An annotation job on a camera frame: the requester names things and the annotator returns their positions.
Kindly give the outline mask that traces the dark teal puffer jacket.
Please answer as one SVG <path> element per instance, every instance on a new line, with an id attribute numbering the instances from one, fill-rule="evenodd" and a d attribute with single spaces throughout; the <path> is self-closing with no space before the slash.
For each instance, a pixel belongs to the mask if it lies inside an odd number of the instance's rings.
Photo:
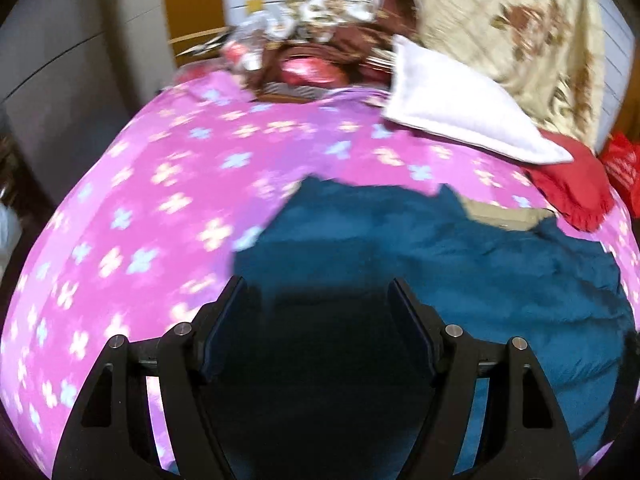
<path id="1" fill-rule="evenodd" d="M 240 479 L 393 479 L 435 376 L 401 333 L 388 285 L 472 337 L 520 336 L 544 369 L 579 463 L 634 405 L 634 314 L 615 258 L 554 219 L 509 231 L 470 219 L 450 188 L 307 178 L 216 264 L 246 289 L 209 351 L 204 404 Z"/>

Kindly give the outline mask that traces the pink floral bed sheet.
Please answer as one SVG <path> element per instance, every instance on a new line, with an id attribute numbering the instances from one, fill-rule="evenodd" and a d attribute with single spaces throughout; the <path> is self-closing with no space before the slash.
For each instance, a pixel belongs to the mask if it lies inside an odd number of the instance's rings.
<path id="1" fill-rule="evenodd" d="M 371 92 L 254 104 L 224 72 L 164 91 L 62 201 L 11 299 L 1 399 L 40 470 L 107 339 L 190 321 L 308 174 L 425 194 L 446 184 L 504 208 L 547 203 L 514 162 L 384 125 Z"/>

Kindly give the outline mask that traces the red ruffled cushion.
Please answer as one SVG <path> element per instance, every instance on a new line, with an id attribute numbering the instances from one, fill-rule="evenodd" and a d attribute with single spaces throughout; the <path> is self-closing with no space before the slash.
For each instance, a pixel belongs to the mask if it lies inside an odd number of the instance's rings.
<path id="1" fill-rule="evenodd" d="M 579 141 L 547 130 L 540 133 L 565 148 L 573 160 L 524 166 L 524 174 L 570 226 L 577 231 L 596 232 L 615 205 L 604 167 Z"/>

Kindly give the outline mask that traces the red plastic bag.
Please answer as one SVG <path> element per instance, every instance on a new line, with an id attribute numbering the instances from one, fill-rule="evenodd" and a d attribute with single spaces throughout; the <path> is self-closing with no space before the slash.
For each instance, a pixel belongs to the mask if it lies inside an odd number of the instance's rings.
<path id="1" fill-rule="evenodd" d="M 600 154 L 612 187 L 634 218 L 639 215 L 639 143 L 614 132 Z"/>

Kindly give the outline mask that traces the white pillow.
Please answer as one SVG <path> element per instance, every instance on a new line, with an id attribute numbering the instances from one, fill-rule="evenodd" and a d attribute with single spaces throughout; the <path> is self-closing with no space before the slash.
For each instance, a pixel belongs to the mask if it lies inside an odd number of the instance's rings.
<path id="1" fill-rule="evenodd" d="M 404 36 L 393 36 L 393 48 L 385 119 L 526 164 L 573 160 L 489 77 Z"/>

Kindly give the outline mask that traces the grey wardrobe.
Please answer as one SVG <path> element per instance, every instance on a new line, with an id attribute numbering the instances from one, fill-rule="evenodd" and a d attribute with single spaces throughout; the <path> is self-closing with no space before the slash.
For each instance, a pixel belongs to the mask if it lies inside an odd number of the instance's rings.
<path id="1" fill-rule="evenodd" d="M 174 70 L 163 0 L 18 0 L 1 26 L 1 121 L 59 203 Z"/>

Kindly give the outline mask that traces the cream floral quilt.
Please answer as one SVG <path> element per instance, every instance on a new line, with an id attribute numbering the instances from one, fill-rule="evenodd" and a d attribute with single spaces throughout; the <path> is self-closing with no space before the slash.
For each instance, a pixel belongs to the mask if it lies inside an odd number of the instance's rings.
<path id="1" fill-rule="evenodd" d="M 500 84 L 541 129 L 596 147 L 605 77 L 598 0 L 418 0 L 411 38 Z"/>

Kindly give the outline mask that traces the pink shiny packet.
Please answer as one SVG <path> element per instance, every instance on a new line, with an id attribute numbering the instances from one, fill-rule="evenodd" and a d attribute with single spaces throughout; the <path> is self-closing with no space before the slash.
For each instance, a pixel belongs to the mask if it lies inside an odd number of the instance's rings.
<path id="1" fill-rule="evenodd" d="M 338 88 L 348 85 L 348 77 L 322 58 L 290 58 L 281 64 L 281 78 L 287 84 Z"/>

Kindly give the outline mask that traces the brown floral crumpled blanket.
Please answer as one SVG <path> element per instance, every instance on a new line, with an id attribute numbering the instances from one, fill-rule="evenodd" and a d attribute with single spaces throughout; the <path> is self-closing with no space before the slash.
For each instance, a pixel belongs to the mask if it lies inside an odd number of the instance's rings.
<path id="1" fill-rule="evenodd" d="M 234 73 L 257 93 L 287 84 L 281 64 L 290 58 L 322 58 L 340 68 L 348 84 L 386 82 L 393 36 L 412 37 L 416 14 L 416 0 L 285 0 L 183 53 L 205 58 L 204 68 Z"/>

